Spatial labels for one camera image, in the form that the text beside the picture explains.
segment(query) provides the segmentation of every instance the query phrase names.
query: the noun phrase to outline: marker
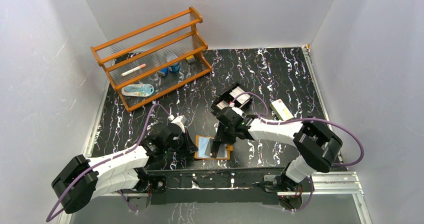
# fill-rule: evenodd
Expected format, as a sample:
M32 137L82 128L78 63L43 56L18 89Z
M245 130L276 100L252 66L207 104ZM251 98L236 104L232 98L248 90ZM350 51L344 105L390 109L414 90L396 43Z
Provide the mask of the marker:
M133 73L133 72L135 72L137 70L140 70L140 69L144 68L145 66L146 66L145 63L144 64L141 64L141 65L139 65L137 67L134 67L133 69L131 69L129 71L126 71L126 72L122 73L121 76L122 77L125 77L126 75L129 75L129 74L131 74L131 73Z

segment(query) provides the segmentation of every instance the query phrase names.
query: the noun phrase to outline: wooden shelf frame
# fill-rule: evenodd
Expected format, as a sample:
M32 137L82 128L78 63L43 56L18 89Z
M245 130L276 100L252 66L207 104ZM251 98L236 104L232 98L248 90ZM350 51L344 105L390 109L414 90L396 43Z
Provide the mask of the wooden shelf frame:
M121 46L123 46L121 49L114 49L114 51L112 51L113 53L110 53L110 55L108 55L106 57L102 56L102 58L101 58L100 55L99 55L100 50L103 50L105 48L112 47L112 46L120 47L119 46L120 42L124 42L125 40L132 38L136 35L142 34L143 32L146 32L148 30L153 30L154 28L161 27L161 25L163 25L163 24L166 24L166 23L168 23L168 25L169 25L169 23L172 24L171 21L176 20L176 19L183 17L185 15L190 15L189 16L190 21L187 21L184 24L179 24L178 26L172 26L171 25L172 26L171 29L168 29L165 32L156 34L155 36L150 37L147 40L139 42L139 43L132 45L130 47L124 48L125 45L121 45ZM192 82L195 79L197 79L201 76L204 76L205 74L210 73L212 71L211 65L206 61L206 59L204 58L204 56L202 54L203 50L208 49L208 44L199 35L199 32L198 32L197 27L196 27L196 24L202 23L202 22L203 22L202 16L199 14L199 12L194 7L191 6L187 10L184 10L184 11L181 11L177 14L171 15L171 16L165 18L165 19L156 21L156 22L154 22L150 25L147 25L147 26L144 26L144 27L139 28L137 30L134 30L132 32L129 32L129 33L122 35L120 37L117 37L113 40L107 41L107 42L105 42L101 45L91 47L91 51L93 53L93 56L94 56L96 62L105 71L107 77L109 78L109 81L110 81L112 88L119 94L119 96L120 96L121 100L123 101L125 108L128 112L132 112L135 109L140 108L140 107L144 106L145 104L147 104L147 103L149 103L149 102L151 102L151 101L153 101L153 100L155 100L159 97L162 97L163 95L166 95L167 93L169 93L169 92L171 92L171 91L173 91L173 90L175 90L179 87L182 87L185 84ZM177 32L181 32L181 31L188 29L188 28L190 28L190 31L185 33L185 34L179 35L179 33L178 33L179 36L176 37L176 38L165 41L164 43L161 43L161 44L159 44L155 47L152 47L152 48L150 48L146 51L138 53L135 56L132 56L131 58L123 60L123 61L121 61L121 62L119 62L115 65L110 66L110 67L105 66L106 63L108 63L108 62L110 62L114 59L122 57L123 55L127 55L128 53L133 52L134 50L139 50L140 48L145 47L145 46L152 44L154 42L167 40L167 39L164 39L164 38L166 38L166 37L168 37L172 34L176 34ZM111 74L111 72L113 72L114 70L117 70L121 67L126 68L125 67L126 65L131 64L132 62L137 61L141 58L148 57L149 55L154 55L155 52L160 52L161 50L164 50L166 47L168 47L170 45L175 46L175 45L178 45L179 42L182 42L182 41L187 42L187 38L193 40L193 42L194 42L193 43L193 47L194 47L193 50L188 51L188 52L184 52L184 54L178 55L176 58L172 59L171 61L167 61L167 62L159 64L159 65L155 64L155 65L153 65L154 68L150 68L149 70L143 71L143 69L141 69L140 74L138 74L137 76L126 79L123 82L121 81L121 83L120 82L115 83L114 78ZM149 98L144 99L143 101L141 101L140 103L138 103L136 105L133 105L133 106L128 105L128 103L125 100L125 97L121 93L122 88L124 88L124 87L126 87L130 84L133 84L133 83L135 83L135 82L137 82L137 81L139 81L143 78L146 78L150 75L154 75L157 71L159 71L163 68L166 68L169 65L172 65L174 63L180 62L180 61L184 60L185 58L187 58L189 56L195 56L202 63L202 65L205 66L205 70L201 71L200 73L197 73L197 74L191 76L190 78L187 78L187 79L185 79L185 80L183 80L179 83L176 83L174 86L172 86L172 87L170 87L166 90L163 90L163 91L161 91L161 92L159 92L159 93L157 93L157 94L155 94L155 95L153 95Z

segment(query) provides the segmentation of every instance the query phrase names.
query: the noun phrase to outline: marble tabletop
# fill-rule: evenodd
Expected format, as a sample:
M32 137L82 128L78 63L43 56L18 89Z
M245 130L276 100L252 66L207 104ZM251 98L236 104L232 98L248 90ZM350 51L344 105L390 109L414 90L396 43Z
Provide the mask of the marble tabletop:
M185 115L188 133L215 136L218 120L211 114L211 104L221 90L235 82L271 101L282 99L295 118L315 116L325 118L305 57L300 47L218 49L204 51L212 65L211 73L157 99L174 116ZM151 78L155 87L157 77ZM125 110L118 94L109 87L97 130L92 157L100 157L134 145L142 132L147 104L131 113ZM253 100L249 108L264 113L265 107ZM150 117L148 133L158 132L167 123L166 114L157 108ZM197 160L168 152L162 161L148 170L220 169L286 166L299 156L293 146L273 141L237 140L230 160Z

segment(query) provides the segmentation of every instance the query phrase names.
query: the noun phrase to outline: white wall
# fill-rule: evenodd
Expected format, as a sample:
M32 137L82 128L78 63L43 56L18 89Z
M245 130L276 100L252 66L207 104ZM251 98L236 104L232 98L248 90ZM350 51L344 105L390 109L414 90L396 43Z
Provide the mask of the white wall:
M108 40L187 9L211 49L310 44L333 0L87 0Z
M0 0L0 223L45 222L99 107L105 41L85 0Z
M424 0L335 0L311 46L331 120L364 142L353 169L378 224L424 223L423 24Z

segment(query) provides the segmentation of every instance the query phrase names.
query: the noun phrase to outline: wooden shelf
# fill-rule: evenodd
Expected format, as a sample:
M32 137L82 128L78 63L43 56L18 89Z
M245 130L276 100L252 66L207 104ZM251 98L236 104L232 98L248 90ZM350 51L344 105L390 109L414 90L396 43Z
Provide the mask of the wooden shelf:
M131 112L142 107L146 103L211 72L211 65L202 55L202 51L208 49L208 45L196 28L196 24L202 21L202 16L193 7L190 7L121 37L91 47L94 58L106 72L110 84L118 92L127 111ZM113 59L130 52L137 54L115 65L106 66ZM180 73L169 73L166 77L166 84L156 90L153 96L142 98L122 95L122 88L140 80L143 81L143 79L152 75L157 75L157 71L181 62L191 55L197 57L198 63L181 67L182 71L184 68L195 70L195 74L191 75L190 78L182 80ZM121 75L142 64L146 64L146 66L126 76Z

